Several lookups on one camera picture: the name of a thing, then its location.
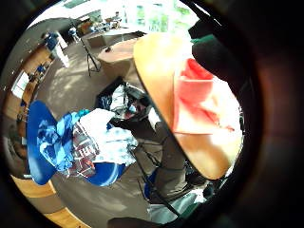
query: wooden table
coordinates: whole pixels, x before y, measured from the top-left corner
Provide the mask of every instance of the wooden table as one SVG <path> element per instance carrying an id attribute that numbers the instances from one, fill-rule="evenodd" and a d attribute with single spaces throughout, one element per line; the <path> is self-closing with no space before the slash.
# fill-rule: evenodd
<path id="1" fill-rule="evenodd" d="M 170 129 L 174 70 L 182 58 L 191 55 L 191 46 L 190 41 L 164 33 L 145 35 L 134 46 L 134 62 L 144 87 Z M 189 161 L 210 180 L 226 173 L 238 155 L 242 138 L 240 131 L 235 135 L 228 131 L 221 135 L 175 133 L 175 137 Z"/>
<path id="2" fill-rule="evenodd" d="M 122 76 L 126 81 L 133 84 L 137 79 L 136 69 L 133 61 L 133 47 L 138 38 L 119 42 L 111 47 L 109 52 L 105 49 L 98 55 L 104 74 L 116 79 Z"/>
<path id="3" fill-rule="evenodd" d="M 18 112 L 18 133 L 21 137 L 27 137 L 27 118 L 28 118 L 28 109 L 29 104 L 32 101 L 35 89 L 38 86 L 38 79 L 35 79 L 33 82 L 29 82 L 24 90 L 22 95 L 22 100 L 26 103 L 24 106 L 20 106 Z"/>
<path id="4" fill-rule="evenodd" d="M 133 28 L 117 28 L 109 31 L 94 32 L 90 34 L 86 40 L 92 48 L 101 48 L 112 46 L 118 40 L 124 40 L 125 37 L 137 32 Z"/>

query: blue shirt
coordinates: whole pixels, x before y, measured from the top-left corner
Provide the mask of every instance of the blue shirt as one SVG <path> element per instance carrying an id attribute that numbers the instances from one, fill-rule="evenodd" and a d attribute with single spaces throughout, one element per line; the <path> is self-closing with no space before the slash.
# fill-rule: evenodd
<path id="1" fill-rule="evenodd" d="M 64 171 L 72 166 L 72 131 L 73 125 L 79 119 L 78 113 L 68 112 L 56 125 L 49 124 L 47 120 L 39 124 L 37 146 L 40 153 L 58 171 Z"/>
<path id="2" fill-rule="evenodd" d="M 44 68 L 42 65 L 39 65 L 39 66 L 37 67 L 37 71 L 38 71 L 39 73 L 41 73 L 41 72 L 45 71 L 45 68 Z"/>
<path id="3" fill-rule="evenodd" d="M 75 28 L 75 27 L 70 28 L 70 29 L 68 30 L 68 34 L 69 34 L 69 35 L 76 35 L 76 28 Z"/>
<path id="4" fill-rule="evenodd" d="M 45 39 L 45 43 L 47 44 L 47 48 L 49 50 L 53 50 L 58 44 L 57 40 L 58 35 L 56 33 L 49 33 L 48 37 Z"/>

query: table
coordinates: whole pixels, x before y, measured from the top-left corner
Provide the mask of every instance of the table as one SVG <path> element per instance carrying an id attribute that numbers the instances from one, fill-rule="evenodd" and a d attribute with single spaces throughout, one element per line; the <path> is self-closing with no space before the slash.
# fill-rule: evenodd
<path id="1" fill-rule="evenodd" d="M 91 48 L 101 48 L 104 46 L 114 45 L 117 40 L 124 40 L 128 34 L 136 32 L 133 28 L 117 28 L 109 31 L 96 32 L 87 37 L 87 42 Z"/>
<path id="2" fill-rule="evenodd" d="M 137 38 L 119 42 L 111 46 L 109 52 L 105 48 L 98 55 L 104 74 L 112 80 L 122 76 L 133 86 L 139 85 L 139 80 L 133 61 L 133 47 Z"/>
<path id="3" fill-rule="evenodd" d="M 190 41 L 165 33 L 139 38 L 134 46 L 134 62 L 144 87 L 168 127 L 173 125 L 173 76 L 183 56 L 191 55 Z M 219 143 L 213 135 L 181 134 L 175 137 L 189 161 L 210 180 L 222 177 L 235 161 L 242 136 L 224 134 Z"/>
<path id="4" fill-rule="evenodd" d="M 22 95 L 22 100 L 26 103 L 26 105 L 19 107 L 17 129 L 19 135 L 23 138 L 26 138 L 27 135 L 27 115 L 29 104 L 32 101 L 35 89 L 38 86 L 38 82 L 38 79 L 33 80 L 33 82 L 28 82 Z"/>

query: chair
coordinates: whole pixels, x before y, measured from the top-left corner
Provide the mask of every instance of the chair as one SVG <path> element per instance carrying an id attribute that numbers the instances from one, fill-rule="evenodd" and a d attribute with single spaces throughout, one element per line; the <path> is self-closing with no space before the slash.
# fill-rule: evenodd
<path id="1" fill-rule="evenodd" d="M 156 174 L 157 174 L 158 169 L 156 168 L 150 176 L 148 176 L 149 181 L 152 183 L 155 182 Z M 150 200 L 150 194 L 151 194 L 151 186 L 147 182 L 144 184 L 143 187 L 143 196 L 147 199 Z"/>
<path id="2" fill-rule="evenodd" d="M 48 107 L 41 101 L 34 101 L 29 105 L 28 111 L 28 165 L 32 179 L 40 185 L 46 184 L 57 171 L 37 147 L 38 129 L 42 120 L 47 120 L 50 124 L 57 124 Z M 87 178 L 87 181 L 94 185 L 107 186 L 122 175 L 125 164 L 98 162 L 95 163 L 95 168 L 96 174 Z"/>

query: red cloth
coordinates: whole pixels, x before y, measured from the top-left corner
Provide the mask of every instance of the red cloth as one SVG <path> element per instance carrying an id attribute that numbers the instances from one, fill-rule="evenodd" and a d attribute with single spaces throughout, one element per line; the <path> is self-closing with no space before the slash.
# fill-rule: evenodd
<path id="1" fill-rule="evenodd" d="M 174 76 L 173 131 L 213 134 L 239 129 L 239 104 L 228 84 L 187 59 Z"/>
<path id="2" fill-rule="evenodd" d="M 74 161 L 72 166 L 63 171 L 66 177 L 89 178 L 96 174 L 93 160 L 100 153 L 95 140 L 86 134 L 83 126 L 76 122 L 73 126 L 73 151 Z"/>

